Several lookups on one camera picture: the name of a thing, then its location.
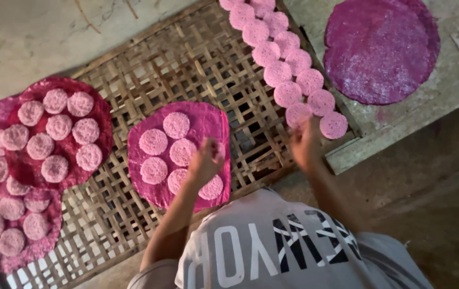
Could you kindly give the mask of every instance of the hand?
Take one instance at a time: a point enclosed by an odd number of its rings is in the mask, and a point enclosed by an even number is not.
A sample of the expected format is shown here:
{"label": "hand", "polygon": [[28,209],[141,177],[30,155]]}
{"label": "hand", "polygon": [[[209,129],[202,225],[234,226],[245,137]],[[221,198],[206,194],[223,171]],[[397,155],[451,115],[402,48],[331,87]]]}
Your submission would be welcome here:
{"label": "hand", "polygon": [[299,168],[309,174],[322,166],[319,118],[312,117],[290,134],[290,151]]}
{"label": "hand", "polygon": [[187,180],[198,189],[206,185],[221,169],[224,159],[217,154],[217,142],[209,137],[203,140],[188,166]]}

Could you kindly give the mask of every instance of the person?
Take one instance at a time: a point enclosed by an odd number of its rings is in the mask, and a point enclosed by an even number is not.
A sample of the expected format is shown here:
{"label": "person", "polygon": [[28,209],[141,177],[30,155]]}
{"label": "person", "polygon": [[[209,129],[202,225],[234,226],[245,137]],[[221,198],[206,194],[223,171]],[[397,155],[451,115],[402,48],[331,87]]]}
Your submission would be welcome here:
{"label": "person", "polygon": [[260,189],[204,218],[187,241],[198,191],[223,163],[206,139],[128,288],[432,288],[403,244],[371,233],[338,189],[323,164],[318,120],[290,139],[320,209]]}

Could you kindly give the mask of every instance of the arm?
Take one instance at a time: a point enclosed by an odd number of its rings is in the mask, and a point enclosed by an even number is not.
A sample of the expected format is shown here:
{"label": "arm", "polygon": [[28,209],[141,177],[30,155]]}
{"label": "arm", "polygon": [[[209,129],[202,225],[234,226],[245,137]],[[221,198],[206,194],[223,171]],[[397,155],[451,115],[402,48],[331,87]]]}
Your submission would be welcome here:
{"label": "arm", "polygon": [[216,154],[217,143],[212,138],[206,138],[190,161],[187,179],[149,241],[140,266],[141,271],[160,260],[180,259],[198,192],[224,164],[222,158],[213,161]]}
{"label": "arm", "polygon": [[322,134],[319,120],[312,118],[291,134],[290,149],[299,168],[310,182],[321,210],[339,220],[353,233],[369,231],[363,214],[357,209],[352,193],[339,190],[335,176],[323,164]]}

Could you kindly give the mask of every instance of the twig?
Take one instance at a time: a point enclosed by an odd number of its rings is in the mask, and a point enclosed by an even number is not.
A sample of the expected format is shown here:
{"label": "twig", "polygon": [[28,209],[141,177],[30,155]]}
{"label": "twig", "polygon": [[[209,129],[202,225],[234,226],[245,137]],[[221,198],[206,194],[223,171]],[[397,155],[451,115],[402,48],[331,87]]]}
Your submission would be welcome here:
{"label": "twig", "polygon": [[76,3],[76,6],[78,6],[78,9],[79,9],[79,12],[81,13],[81,15],[83,16],[83,18],[85,19],[85,22],[86,22],[86,26],[87,27],[91,27],[94,31],[96,31],[98,34],[101,34],[101,31],[99,31],[92,23],[90,23],[90,21],[88,20],[88,18],[86,17],[85,13],[83,12],[83,9],[81,8],[81,6],[79,6],[79,0],[74,0],[74,2]]}
{"label": "twig", "polygon": [[133,13],[133,16],[135,16],[135,19],[138,19],[138,16],[135,13],[135,10],[133,10],[133,7],[131,7],[130,0],[126,0],[126,4],[128,4],[128,7],[131,10],[131,13]]}

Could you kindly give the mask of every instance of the woven bamboo mat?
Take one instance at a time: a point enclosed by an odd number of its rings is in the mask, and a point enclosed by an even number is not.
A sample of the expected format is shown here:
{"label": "woven bamboo mat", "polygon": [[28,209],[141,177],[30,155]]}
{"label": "woven bamboo mat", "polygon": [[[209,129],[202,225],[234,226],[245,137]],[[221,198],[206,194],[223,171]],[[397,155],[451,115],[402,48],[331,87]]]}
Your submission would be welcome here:
{"label": "woven bamboo mat", "polygon": [[[281,1],[290,29],[323,71],[310,43]],[[274,103],[264,70],[253,62],[242,33],[214,0],[201,0],[153,25],[72,75],[96,88],[112,110],[115,146],[107,162],[62,198],[63,229],[45,258],[0,276],[13,288],[72,288],[143,250],[163,211],[142,199],[128,175],[129,130],[174,101],[204,101],[225,111],[231,126],[232,199],[292,171],[284,108]],[[326,81],[350,129],[324,148],[334,150],[360,135],[342,96]],[[194,216],[199,220],[216,208]]]}

